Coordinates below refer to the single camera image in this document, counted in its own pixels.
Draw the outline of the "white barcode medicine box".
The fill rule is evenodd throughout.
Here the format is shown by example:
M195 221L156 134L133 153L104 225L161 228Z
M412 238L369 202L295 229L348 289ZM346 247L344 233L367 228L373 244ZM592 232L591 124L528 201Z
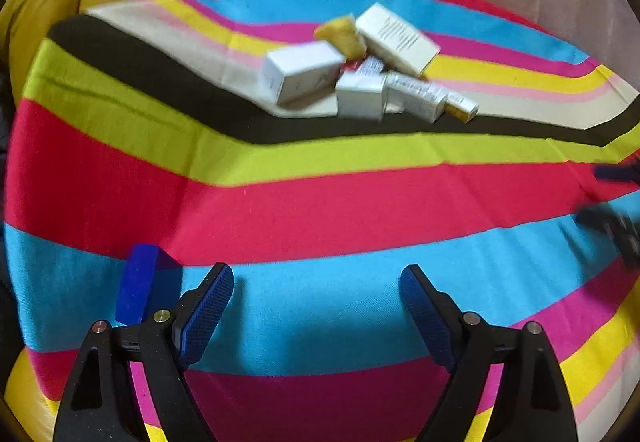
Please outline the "white barcode medicine box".
M445 110L447 91L444 88L399 72L386 75L385 93L387 102L430 124Z

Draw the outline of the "long white box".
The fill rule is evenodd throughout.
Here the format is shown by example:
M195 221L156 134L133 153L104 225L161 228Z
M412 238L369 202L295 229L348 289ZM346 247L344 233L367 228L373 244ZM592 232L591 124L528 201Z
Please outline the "long white box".
M326 41L294 44L266 54L259 80L270 101L283 105L333 86L345 63Z

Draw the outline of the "blue block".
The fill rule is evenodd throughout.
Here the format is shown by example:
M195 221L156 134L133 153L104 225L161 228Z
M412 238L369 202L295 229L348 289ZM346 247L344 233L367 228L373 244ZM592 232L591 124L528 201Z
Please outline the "blue block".
M137 244L127 259L116 301L116 321L137 325L181 295L183 267L159 246Z

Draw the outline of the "small yellow white box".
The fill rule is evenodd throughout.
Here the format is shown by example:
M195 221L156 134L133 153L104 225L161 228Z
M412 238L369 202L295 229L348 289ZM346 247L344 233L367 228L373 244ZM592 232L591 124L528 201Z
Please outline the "small yellow white box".
M449 91L446 95L445 112L464 124L477 115L479 108L477 102L458 92Z

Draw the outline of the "striped colourful bed cloth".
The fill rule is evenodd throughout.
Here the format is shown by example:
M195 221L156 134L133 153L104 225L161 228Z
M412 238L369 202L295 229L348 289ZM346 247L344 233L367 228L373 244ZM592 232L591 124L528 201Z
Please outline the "striped colourful bed cloth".
M281 108L267 54L382 4L435 40L427 77L480 111L347 120ZM4 397L47 441L81 340L112 320L127 258L163 248L175 292L236 287L186 374L221 441L408 441L446 374L400 302L420 264L463 309L547 329L578 434L639 381L639 279L574 210L638 214L596 180L639 150L639 93L576 46L480 0L136 0L16 38L4 230L24 349Z

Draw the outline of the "small white side box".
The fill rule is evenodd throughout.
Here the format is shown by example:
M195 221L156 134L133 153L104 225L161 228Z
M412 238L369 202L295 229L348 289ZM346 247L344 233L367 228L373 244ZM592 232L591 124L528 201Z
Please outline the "small white side box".
M344 72L335 86L337 116L381 121L386 107L385 81L382 74Z

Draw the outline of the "cream text-printed box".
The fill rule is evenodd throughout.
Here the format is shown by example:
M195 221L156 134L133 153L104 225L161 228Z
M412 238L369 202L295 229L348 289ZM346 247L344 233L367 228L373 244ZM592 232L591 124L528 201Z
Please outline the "cream text-printed box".
M440 52L437 43L379 3L364 11L355 25L372 54L409 76L422 77Z

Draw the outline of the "red white small box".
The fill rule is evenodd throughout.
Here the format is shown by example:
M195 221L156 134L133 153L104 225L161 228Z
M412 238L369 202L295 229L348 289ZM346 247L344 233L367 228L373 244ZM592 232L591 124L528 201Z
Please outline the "red white small box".
M379 58L369 55L362 60L347 62L342 67L342 72L356 72L361 75L378 75L385 70L385 64Z

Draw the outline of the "yellow scrub sponge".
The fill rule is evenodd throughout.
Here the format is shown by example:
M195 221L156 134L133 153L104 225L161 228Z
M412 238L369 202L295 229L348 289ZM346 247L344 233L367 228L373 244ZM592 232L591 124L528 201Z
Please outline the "yellow scrub sponge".
M367 56L367 43L356 27L352 14L334 18L314 30L314 38L324 40L340 52L346 61L360 61Z

